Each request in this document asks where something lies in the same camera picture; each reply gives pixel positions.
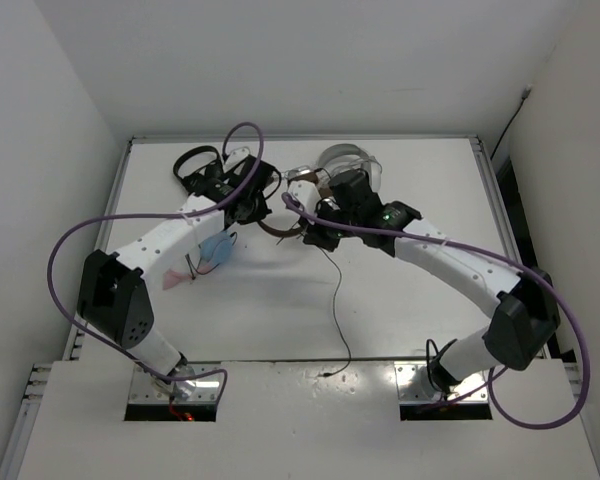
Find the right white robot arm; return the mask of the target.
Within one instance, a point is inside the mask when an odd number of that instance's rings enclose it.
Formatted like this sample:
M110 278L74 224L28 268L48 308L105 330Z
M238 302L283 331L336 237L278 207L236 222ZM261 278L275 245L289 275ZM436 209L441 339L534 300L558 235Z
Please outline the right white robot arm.
M416 209L382 202L363 170L337 174L325 190L296 181L290 197L305 214L305 243L332 251L341 239L357 237L438 278L489 318L488 326L450 341L419 369L418 389L430 399L449 395L466 377L492 367L525 370L559 326L555 302L532 278L451 247Z

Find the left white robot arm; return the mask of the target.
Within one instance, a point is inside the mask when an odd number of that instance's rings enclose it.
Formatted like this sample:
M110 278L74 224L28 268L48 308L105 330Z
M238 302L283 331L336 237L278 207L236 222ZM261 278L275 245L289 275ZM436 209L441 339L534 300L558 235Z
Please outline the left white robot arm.
M202 217L188 212L217 206L248 177L251 155L224 171L219 160L184 177L189 194L176 217L111 253L92 252L85 260L77 313L123 351L147 365L155 375L174 376L185 363L184 355L159 332L154 322L150 291L167 286L167 272L190 253L234 224L264 219L264 190L277 169L261 162L247 186L229 204Z

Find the brown silver headphones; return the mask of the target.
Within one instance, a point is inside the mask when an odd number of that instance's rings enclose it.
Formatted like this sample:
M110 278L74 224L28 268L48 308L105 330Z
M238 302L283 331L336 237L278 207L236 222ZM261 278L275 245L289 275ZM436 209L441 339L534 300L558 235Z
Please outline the brown silver headphones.
M308 167L298 167L285 172L282 185L268 201L272 212L264 220L258 221L257 225L265 233L277 239L298 237L306 224L300 216L285 207L282 201L283 194L288 193L287 190L292 181L308 180L318 186L323 199L327 196L326 191L328 190L330 177L324 169L310 170Z

